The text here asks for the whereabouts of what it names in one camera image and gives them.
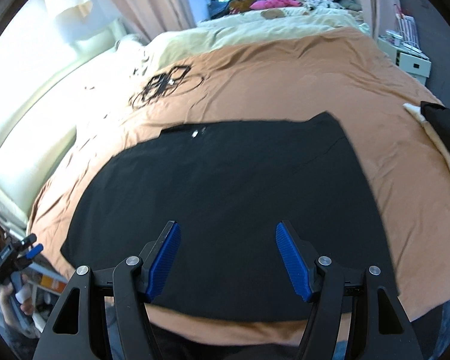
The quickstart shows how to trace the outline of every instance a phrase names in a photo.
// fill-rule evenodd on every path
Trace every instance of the plush toy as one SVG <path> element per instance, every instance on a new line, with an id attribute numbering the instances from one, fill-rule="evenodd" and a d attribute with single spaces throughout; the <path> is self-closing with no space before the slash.
<path id="1" fill-rule="evenodd" d="M 300 7 L 301 4 L 295 0 L 261 0 L 254 2 L 250 8 L 255 10 L 285 7 Z"/>
<path id="2" fill-rule="evenodd" d="M 255 0 L 232 0 L 228 4 L 228 8 L 231 14 L 248 12 L 254 2 Z"/>

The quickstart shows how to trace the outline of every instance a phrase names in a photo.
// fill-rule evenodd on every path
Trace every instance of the blue gripper pad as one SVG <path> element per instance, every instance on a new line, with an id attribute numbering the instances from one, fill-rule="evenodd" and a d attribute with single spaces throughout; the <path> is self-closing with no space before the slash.
<path id="1" fill-rule="evenodd" d="M 35 245 L 26 255 L 25 258 L 28 260 L 33 259 L 39 253 L 44 250 L 44 246 L 42 244 Z"/>
<path id="2" fill-rule="evenodd" d="M 295 293 L 300 295 L 305 302 L 308 302 L 312 296 L 308 269 L 306 268 L 292 237 L 282 222 L 277 225 L 275 239 Z"/>
<path id="3" fill-rule="evenodd" d="M 180 226 L 175 223 L 148 271 L 148 286 L 145 293 L 150 302 L 162 293 L 181 240 Z"/>

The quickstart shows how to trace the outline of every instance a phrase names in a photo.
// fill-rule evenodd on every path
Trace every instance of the blanket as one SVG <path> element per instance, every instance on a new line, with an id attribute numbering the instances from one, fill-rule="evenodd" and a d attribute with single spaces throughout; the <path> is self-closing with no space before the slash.
<path id="1" fill-rule="evenodd" d="M 60 248 L 78 201 L 112 156 L 183 123 L 304 121 L 328 111 L 346 131 L 374 194 L 409 318 L 450 299 L 450 171 L 402 106 L 439 101 L 369 37 L 340 28 L 302 39 L 224 47 L 180 64 L 191 65 L 195 79 L 171 96 L 108 115 L 107 128 L 78 142 L 42 188 L 30 230 L 60 273 L 73 274 Z M 203 78 L 198 86 L 197 77 Z M 156 325 L 215 345 L 297 345 L 306 324 L 244 324 L 155 306 L 147 310 Z M 346 314 L 340 340 L 346 339 L 349 322 Z"/>
<path id="2" fill-rule="evenodd" d="M 282 9 L 290 16 L 266 20 L 259 11 L 254 15 L 247 12 L 210 20 L 190 30 L 164 32 L 144 48 L 144 62 L 137 68 L 138 74 L 151 77 L 176 61 L 225 46 L 303 38 L 342 27 L 358 28 L 355 18 L 344 9 L 320 8 L 312 14 L 301 8 Z"/>

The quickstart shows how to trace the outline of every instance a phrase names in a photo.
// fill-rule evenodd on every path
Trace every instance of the pink pillow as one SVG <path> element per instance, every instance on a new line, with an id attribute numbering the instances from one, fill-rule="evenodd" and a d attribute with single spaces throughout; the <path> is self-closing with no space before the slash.
<path id="1" fill-rule="evenodd" d="M 301 7 L 301 5 L 296 0 L 260 0 L 250 5 L 250 8 L 255 10 L 285 7 Z"/>

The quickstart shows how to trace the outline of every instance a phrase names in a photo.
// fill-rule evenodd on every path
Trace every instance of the white drawer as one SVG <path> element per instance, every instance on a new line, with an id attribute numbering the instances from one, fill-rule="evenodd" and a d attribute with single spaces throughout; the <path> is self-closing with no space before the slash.
<path id="1" fill-rule="evenodd" d="M 432 69 L 432 63 L 430 61 L 403 52 L 399 55 L 398 66 L 407 73 L 423 77 L 429 77 Z"/>

